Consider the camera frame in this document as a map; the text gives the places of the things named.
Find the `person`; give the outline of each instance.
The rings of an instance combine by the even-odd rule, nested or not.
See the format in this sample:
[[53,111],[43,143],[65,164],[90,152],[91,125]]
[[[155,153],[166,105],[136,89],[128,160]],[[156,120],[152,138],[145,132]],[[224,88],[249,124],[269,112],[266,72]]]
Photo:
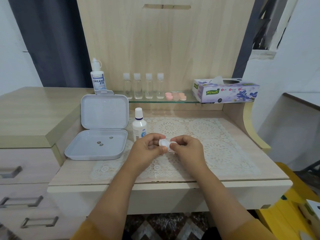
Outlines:
[[[164,135],[151,133],[133,144],[129,156],[106,192],[71,240],[122,239],[129,197],[136,178],[152,160],[168,152],[159,146]],[[198,182],[209,211],[223,240],[275,240],[276,237],[255,219],[208,168],[201,142],[182,135],[171,139],[186,171]]]

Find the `yellow stool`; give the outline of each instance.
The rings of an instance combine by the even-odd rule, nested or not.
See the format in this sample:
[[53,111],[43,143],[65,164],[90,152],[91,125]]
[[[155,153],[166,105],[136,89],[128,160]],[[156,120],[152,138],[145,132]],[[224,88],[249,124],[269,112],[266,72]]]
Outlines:
[[279,240],[301,240],[300,231],[316,240],[297,204],[304,204],[306,199],[320,202],[320,197],[285,164],[280,162],[276,164],[289,176],[293,185],[273,206],[257,210],[261,222]]

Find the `small transparent bottle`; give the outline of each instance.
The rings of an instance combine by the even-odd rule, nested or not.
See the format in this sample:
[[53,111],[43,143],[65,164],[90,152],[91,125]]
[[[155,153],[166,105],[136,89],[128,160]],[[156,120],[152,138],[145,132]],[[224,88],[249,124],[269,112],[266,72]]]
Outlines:
[[163,80],[163,73],[158,73],[157,79],[157,98],[163,99],[165,97],[165,82]]
[[146,97],[146,99],[152,99],[153,98],[152,73],[146,73],[145,97]]
[[133,93],[135,99],[142,99],[142,81],[140,78],[140,73],[133,74]]
[[128,99],[132,98],[130,73],[123,73],[123,94],[127,96]]

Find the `wooden tabletop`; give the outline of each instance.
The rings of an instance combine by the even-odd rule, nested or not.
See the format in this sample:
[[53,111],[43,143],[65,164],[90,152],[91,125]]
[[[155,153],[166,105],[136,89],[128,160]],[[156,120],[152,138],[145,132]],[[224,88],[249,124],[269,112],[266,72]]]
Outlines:
[[320,93],[285,92],[283,95],[320,111]]
[[91,88],[24,87],[0,96],[0,148],[52,147],[80,116]]
[[[146,110],[145,118],[152,117],[180,117],[180,118],[218,118],[223,127],[230,133],[244,152],[248,154],[260,169],[259,174],[234,174],[232,176],[218,176],[221,181],[252,181],[252,180],[286,180],[289,177],[234,123],[223,111],[170,111]],[[93,180],[90,175],[97,161],[66,160],[59,172],[50,182],[50,186],[64,185],[100,185],[109,184],[110,179]]]

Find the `forearm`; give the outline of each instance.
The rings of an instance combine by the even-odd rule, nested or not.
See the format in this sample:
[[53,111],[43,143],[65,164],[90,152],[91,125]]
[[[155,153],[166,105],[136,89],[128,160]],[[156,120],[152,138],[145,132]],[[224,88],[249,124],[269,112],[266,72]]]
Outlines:
[[199,173],[196,180],[222,239],[253,219],[251,214],[209,169]]
[[88,216],[100,233],[112,240],[122,238],[136,177],[126,164],[123,165]]

